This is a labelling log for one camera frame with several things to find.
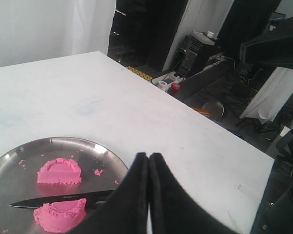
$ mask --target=white curtain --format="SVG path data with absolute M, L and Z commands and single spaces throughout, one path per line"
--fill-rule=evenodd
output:
M 0 67 L 107 53 L 116 0 L 0 0 Z
M 293 70 L 277 67 L 240 118 L 257 118 L 264 124 L 273 121 L 293 93 Z

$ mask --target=stainless steel plate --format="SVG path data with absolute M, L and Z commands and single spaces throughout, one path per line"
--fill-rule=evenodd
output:
M 58 157 L 74 159 L 82 169 L 79 185 L 37 184 L 37 172 L 49 160 Z M 103 170 L 98 176 L 94 170 Z M 0 158 L 0 234 L 45 234 L 33 219 L 33 210 L 10 207 L 25 199 L 86 193 L 117 188 L 128 168 L 111 151 L 94 142 L 54 137 L 21 145 Z

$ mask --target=floor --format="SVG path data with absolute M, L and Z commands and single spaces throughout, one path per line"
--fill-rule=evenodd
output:
M 288 116 L 289 110 L 284 107 L 280 111 L 282 115 L 280 115 L 278 121 L 268 123 L 263 127 L 253 119 L 246 119 L 241 122 L 239 116 L 257 91 L 251 90 L 247 97 L 237 97 L 234 89 L 236 85 L 240 84 L 230 72 L 228 73 L 228 66 L 222 64 L 222 66 L 211 69 L 212 71 L 197 75 L 195 80 L 184 81 L 181 86 L 185 87 L 185 90 L 181 90 L 177 98 L 186 105 L 197 108 L 202 108 L 206 103 L 215 104 L 220 101 L 224 106 L 224 114 L 222 117 L 217 115 L 221 113 L 221 107 L 216 105 L 212 113 L 212 116 L 216 118 L 214 121 L 252 146 L 265 152 L 273 139 L 279 134 L 280 127 L 290 125 L 291 116 L 290 118 Z M 293 96 L 288 102 L 290 104 L 287 103 L 287 107 L 293 107 Z M 292 179 L 288 172 L 280 168 L 272 169 L 251 234 L 268 234 L 267 230 L 262 228 L 265 224 L 264 209 L 269 203 L 276 202 L 288 190 L 291 182 Z

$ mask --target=knife blade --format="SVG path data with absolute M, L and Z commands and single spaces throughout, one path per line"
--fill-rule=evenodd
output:
M 60 196 L 45 196 L 34 199 L 18 201 L 10 204 L 10 206 L 18 208 L 39 208 L 45 203 L 61 202 L 61 201 L 73 201 L 81 198 L 86 198 L 86 206 L 91 206 L 99 201 L 105 201 L 114 190 L 105 190 L 98 192 L 89 192 L 84 194 L 71 194 L 71 195 L 60 195 Z

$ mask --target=white table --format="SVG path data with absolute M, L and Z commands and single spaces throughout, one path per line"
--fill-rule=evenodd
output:
M 273 159 L 99 52 L 0 68 L 0 156 L 44 137 L 80 137 L 130 166 L 161 152 L 190 196 L 251 230 Z

